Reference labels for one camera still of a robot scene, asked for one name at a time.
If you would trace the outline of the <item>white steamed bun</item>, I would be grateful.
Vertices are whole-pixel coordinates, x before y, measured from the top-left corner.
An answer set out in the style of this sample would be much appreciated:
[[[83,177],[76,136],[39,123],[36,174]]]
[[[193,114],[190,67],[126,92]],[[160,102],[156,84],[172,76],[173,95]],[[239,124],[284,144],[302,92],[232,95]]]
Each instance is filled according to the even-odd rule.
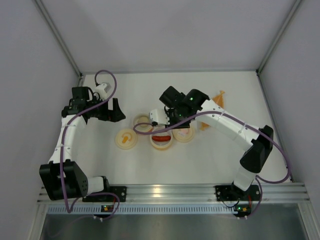
[[[151,127],[150,125],[150,120],[147,116],[141,116],[138,120],[137,120],[137,123],[140,124],[139,127],[140,128],[143,128],[143,129],[146,129],[146,128],[149,128]]]

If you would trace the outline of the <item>long red sausage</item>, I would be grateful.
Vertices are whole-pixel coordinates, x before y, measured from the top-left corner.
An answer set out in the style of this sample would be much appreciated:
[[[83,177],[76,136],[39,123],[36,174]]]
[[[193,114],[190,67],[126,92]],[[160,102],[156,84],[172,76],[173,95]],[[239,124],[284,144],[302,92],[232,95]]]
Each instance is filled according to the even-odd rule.
[[[169,142],[171,140],[170,135],[153,135],[151,139],[155,142]]]

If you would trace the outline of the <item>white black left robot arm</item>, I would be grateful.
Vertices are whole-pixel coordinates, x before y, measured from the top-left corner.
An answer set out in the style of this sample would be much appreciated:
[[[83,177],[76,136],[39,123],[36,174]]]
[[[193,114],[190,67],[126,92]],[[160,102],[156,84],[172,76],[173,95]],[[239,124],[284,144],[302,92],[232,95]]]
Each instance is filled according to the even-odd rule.
[[[82,198],[110,190],[105,176],[87,177],[76,163],[78,143],[90,118],[113,123],[126,118],[117,98],[112,99],[112,109],[109,109],[110,88],[108,83],[101,83],[95,89],[86,86],[72,88],[72,98],[61,111],[61,131],[54,152],[48,163],[39,168],[51,200]]]

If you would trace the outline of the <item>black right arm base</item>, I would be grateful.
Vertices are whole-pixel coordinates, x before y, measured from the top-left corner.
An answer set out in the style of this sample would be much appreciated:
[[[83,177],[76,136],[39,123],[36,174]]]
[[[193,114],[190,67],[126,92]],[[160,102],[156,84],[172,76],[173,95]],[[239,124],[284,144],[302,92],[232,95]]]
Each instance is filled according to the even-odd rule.
[[[218,202],[232,201],[258,201],[261,197],[260,188],[256,184],[252,184],[247,190],[241,190],[233,184],[216,185],[216,200]]]

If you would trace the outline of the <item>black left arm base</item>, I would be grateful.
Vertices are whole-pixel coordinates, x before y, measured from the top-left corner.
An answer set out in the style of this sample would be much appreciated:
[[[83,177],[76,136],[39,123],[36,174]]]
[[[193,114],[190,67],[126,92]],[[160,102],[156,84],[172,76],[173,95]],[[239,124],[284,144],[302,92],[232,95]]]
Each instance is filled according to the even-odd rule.
[[[127,187],[124,185],[112,185],[108,191],[103,190],[101,192],[91,193],[84,197],[82,201],[84,203],[111,203],[126,202]]]

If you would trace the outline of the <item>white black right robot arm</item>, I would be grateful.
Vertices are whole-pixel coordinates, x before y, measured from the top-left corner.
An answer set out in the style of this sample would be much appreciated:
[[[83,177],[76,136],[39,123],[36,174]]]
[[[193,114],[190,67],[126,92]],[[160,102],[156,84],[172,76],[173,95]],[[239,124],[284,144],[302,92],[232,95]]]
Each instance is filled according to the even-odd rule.
[[[170,86],[159,100],[164,108],[149,113],[154,125],[182,129],[189,128],[193,120],[200,121],[225,134],[244,150],[231,189],[237,194],[246,192],[273,149],[274,130],[268,125],[263,128],[247,126],[198,89],[184,94]]]

